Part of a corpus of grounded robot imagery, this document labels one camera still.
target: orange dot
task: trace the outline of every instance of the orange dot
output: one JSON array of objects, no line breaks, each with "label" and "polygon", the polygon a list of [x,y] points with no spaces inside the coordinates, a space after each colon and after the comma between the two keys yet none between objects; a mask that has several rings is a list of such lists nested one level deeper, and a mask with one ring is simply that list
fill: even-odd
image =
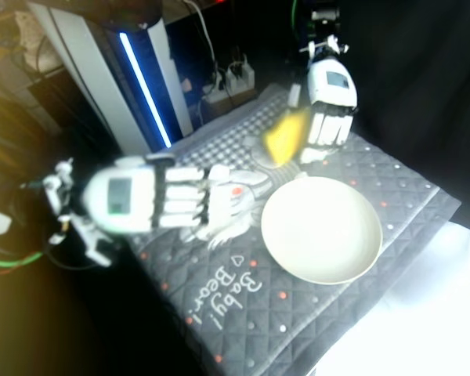
[{"label": "orange dot", "polygon": [[236,188],[233,188],[233,190],[232,190],[232,194],[235,195],[235,196],[239,195],[241,193],[242,193],[242,188],[240,188],[239,186],[236,187]]}]

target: gray quilted mat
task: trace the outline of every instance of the gray quilted mat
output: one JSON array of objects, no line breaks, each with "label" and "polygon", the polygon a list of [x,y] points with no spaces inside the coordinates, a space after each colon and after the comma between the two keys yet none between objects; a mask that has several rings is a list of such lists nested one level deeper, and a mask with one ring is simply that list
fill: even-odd
[{"label": "gray quilted mat", "polygon": [[[227,375],[305,375],[411,264],[459,203],[357,135],[345,149],[306,167],[275,168],[259,137],[284,110],[278,91],[238,121],[179,156],[181,165],[216,163],[246,171],[254,204],[241,234],[209,250],[212,239],[186,230],[132,238],[132,247],[178,314]],[[374,206],[383,253],[360,279],[320,286],[285,272],[270,257],[259,228],[261,210],[279,186],[306,171],[341,180]]]}]

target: blurry yellow object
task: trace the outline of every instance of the blurry yellow object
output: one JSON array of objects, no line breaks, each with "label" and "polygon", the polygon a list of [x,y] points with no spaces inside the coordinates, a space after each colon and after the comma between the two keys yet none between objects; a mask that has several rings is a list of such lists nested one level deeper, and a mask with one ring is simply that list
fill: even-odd
[{"label": "blurry yellow object", "polygon": [[278,165],[288,163],[303,147],[309,131],[310,109],[284,115],[263,136],[263,143]]}]

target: white bowl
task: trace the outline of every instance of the white bowl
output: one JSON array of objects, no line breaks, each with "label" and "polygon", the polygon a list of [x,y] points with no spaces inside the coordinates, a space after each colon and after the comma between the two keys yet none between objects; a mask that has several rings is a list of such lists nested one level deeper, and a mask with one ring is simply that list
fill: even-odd
[{"label": "white bowl", "polygon": [[280,266],[315,284],[362,276],[383,242],[379,217],[366,198],[344,183],[318,177],[296,179],[269,198],[262,235]]}]

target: red wire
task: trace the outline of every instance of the red wire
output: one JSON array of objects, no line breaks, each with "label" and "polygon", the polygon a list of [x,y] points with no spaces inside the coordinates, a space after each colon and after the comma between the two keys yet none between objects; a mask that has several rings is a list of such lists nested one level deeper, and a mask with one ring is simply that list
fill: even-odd
[{"label": "red wire", "polygon": [[[29,253],[28,255],[26,255],[24,258],[21,259],[21,261],[24,261],[26,260],[28,257],[32,256],[34,253],[36,252],[31,252]],[[0,276],[5,276],[6,274],[10,274],[11,272],[13,272],[14,270],[16,269],[19,269],[21,266],[24,266],[22,263],[19,263],[17,264],[16,266],[10,268],[10,269],[6,269],[6,270],[2,270],[0,271]]]}]

